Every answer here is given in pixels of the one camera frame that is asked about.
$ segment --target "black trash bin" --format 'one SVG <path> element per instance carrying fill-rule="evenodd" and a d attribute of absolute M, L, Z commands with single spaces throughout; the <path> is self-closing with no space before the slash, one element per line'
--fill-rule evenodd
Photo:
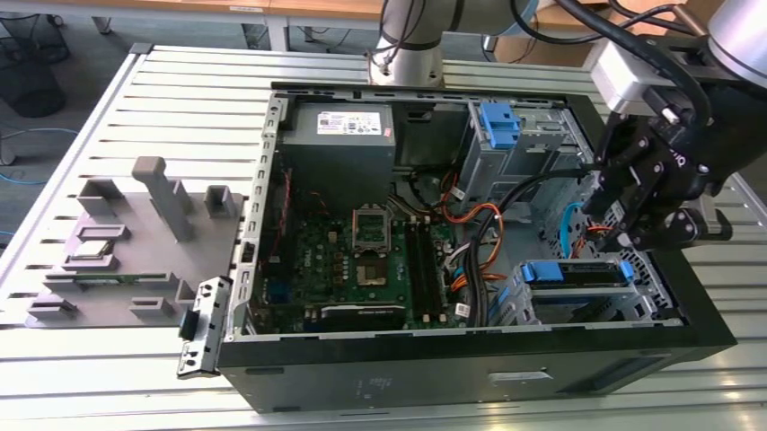
<path fill-rule="evenodd" d="M 45 117 L 65 104 L 50 67 L 30 40 L 0 38 L 0 99 L 27 118 Z"/>
<path fill-rule="evenodd" d="M 0 13 L 0 23 L 11 38 L 30 40 L 37 55 L 51 65 L 69 57 L 69 47 L 58 30 L 59 17 L 55 15 L 21 15 Z"/>

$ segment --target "metal bracket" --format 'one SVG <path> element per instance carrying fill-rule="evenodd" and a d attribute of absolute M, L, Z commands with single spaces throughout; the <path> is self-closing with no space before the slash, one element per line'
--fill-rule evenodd
<path fill-rule="evenodd" d="M 215 277 L 199 283 L 197 287 L 194 306 L 182 316 L 178 330 L 178 337 L 183 339 L 175 372 L 178 379 L 219 375 L 215 370 L 215 361 L 223 332 L 230 284 L 230 278 Z"/>

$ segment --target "aluminum profile table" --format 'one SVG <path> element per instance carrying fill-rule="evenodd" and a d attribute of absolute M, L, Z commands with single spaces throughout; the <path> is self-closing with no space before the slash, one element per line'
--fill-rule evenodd
<path fill-rule="evenodd" d="M 446 61 L 444 77 L 450 88 L 585 94 L 608 114 L 580 69 Z M 215 182 L 246 194 L 277 80 L 364 83 L 365 63 L 339 55 L 177 47 L 123 61 L 0 259 L 0 429 L 762 429 L 767 213 L 738 176 L 716 198 L 734 224 L 733 241 L 685 251 L 738 344 L 606 397 L 258 416 L 223 378 L 175 380 L 173 328 L 22 329 L 81 211 L 73 196 L 83 181 L 111 178 L 122 190 L 138 190 L 133 159 L 157 155 L 187 191 Z"/>

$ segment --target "side panel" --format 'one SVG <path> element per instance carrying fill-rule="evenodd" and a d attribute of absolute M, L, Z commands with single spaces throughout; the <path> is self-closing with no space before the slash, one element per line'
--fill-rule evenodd
<path fill-rule="evenodd" d="M 366 409 L 598 394 L 682 355 L 684 349 L 484 356 L 222 368 L 258 412 Z"/>

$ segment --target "white label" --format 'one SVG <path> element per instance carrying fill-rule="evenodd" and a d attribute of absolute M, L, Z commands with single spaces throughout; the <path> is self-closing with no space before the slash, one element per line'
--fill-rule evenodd
<path fill-rule="evenodd" d="M 454 305 L 454 315 L 468 318 L 468 312 L 470 312 L 470 307 L 464 303 L 457 303 Z"/>
<path fill-rule="evenodd" d="M 74 280 L 77 285 L 118 285 L 119 282 L 117 280 L 103 278 L 101 280 Z"/>
<path fill-rule="evenodd" d="M 489 373 L 489 381 L 494 385 L 498 382 L 518 382 L 525 380 L 552 379 L 542 371 L 522 371 L 521 373 Z"/>
<path fill-rule="evenodd" d="M 247 6 L 229 6 L 229 10 L 234 12 L 262 12 L 263 9 L 259 7 L 247 7 Z"/>
<path fill-rule="evenodd" d="M 377 112 L 319 112 L 317 135 L 380 135 L 381 114 Z"/>
<path fill-rule="evenodd" d="M 464 200 L 465 193 L 457 187 L 450 188 L 450 194 L 454 196 L 457 200 Z"/>

